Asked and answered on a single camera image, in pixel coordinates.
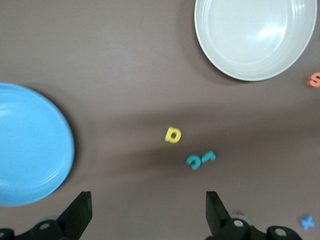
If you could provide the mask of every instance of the white bowl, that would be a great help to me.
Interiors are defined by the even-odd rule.
[[[310,41],[317,0],[196,0],[194,23],[207,58],[239,80],[288,69]]]

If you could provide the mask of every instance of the plate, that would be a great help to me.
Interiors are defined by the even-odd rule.
[[[30,204],[56,190],[75,152],[59,109],[27,87],[0,83],[0,126],[0,205]]]
[[[288,69],[306,49],[317,0],[196,0],[195,31],[207,58],[239,80]]]

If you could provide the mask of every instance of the letter d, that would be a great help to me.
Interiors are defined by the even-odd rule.
[[[169,127],[168,131],[165,135],[165,141],[169,142],[171,144],[177,143],[181,138],[181,131],[178,128],[175,127]]]

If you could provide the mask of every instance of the blue plate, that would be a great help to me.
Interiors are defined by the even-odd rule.
[[[59,109],[29,88],[0,83],[0,205],[36,202],[68,176],[75,145]]]

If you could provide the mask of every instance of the plate rim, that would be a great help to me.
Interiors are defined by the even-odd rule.
[[[312,36],[315,30],[315,26],[316,26],[316,22],[317,22],[317,13],[318,13],[318,2],[317,0],[313,0],[314,3],[314,11],[313,11],[313,23],[311,26],[311,31],[308,35],[307,41],[305,41],[304,45],[302,46],[300,52],[297,54],[297,56],[295,58],[292,59],[292,61],[286,65],[284,68],[282,68],[281,70],[274,72],[272,74],[269,74],[268,76],[264,76],[264,77],[256,77],[256,78],[246,78],[245,76],[240,76],[237,74],[234,74],[232,72],[229,72],[227,70],[225,70],[223,67],[217,65],[215,63],[215,61],[212,59],[212,57],[207,53],[207,51],[205,50],[204,44],[202,43],[201,40],[201,36],[199,33],[199,29],[198,29],[198,24],[197,24],[197,10],[199,8],[199,3],[200,2],[207,2],[207,1],[214,1],[214,0],[195,0],[195,4],[194,4],[194,13],[193,13],[193,19],[194,19],[194,28],[195,28],[195,33],[196,33],[196,37],[197,37],[197,41],[201,47],[202,52],[205,54],[206,58],[211,62],[211,64],[213,64],[219,71],[221,71],[222,73],[226,74],[229,77],[232,77],[234,79],[237,80],[241,80],[241,81],[247,81],[247,82],[259,82],[259,81],[263,81],[263,80],[267,80],[267,79],[271,79],[277,75],[280,75],[281,73],[283,73],[284,71],[286,71],[287,69],[289,69],[303,54],[303,52],[306,50]]]
[[[17,92],[22,92],[24,94],[27,94],[28,96],[32,96],[39,100],[46,108],[50,110],[50,112],[54,113],[57,116],[57,119],[59,120],[59,125],[61,125],[65,129],[65,136],[67,142],[70,144],[70,149],[68,151],[68,154],[70,155],[70,158],[65,160],[64,162],[66,163],[65,166],[59,171],[59,172],[64,172],[63,176],[59,176],[60,180],[56,184],[51,184],[53,187],[50,187],[50,191],[44,191],[41,190],[39,191],[40,193],[43,192],[43,194],[38,194],[37,197],[34,197],[32,199],[18,199],[15,201],[7,201],[7,200],[1,200],[0,199],[0,206],[2,207],[16,207],[16,206],[23,206],[23,205],[28,205],[31,203],[35,203],[41,199],[44,199],[45,197],[49,196],[51,193],[53,193],[55,190],[57,190],[63,182],[67,179],[72,166],[74,164],[74,158],[75,158],[75,140],[74,140],[74,135],[72,128],[65,117],[65,115],[62,113],[62,111],[46,96],[41,94],[40,92],[33,90],[32,88],[29,88],[27,86],[21,85],[21,84],[15,84],[15,83],[9,83],[9,82],[0,82],[0,93],[1,87],[6,87],[10,88],[13,91]],[[56,177],[53,177],[48,181],[50,183],[53,179],[57,179]]]

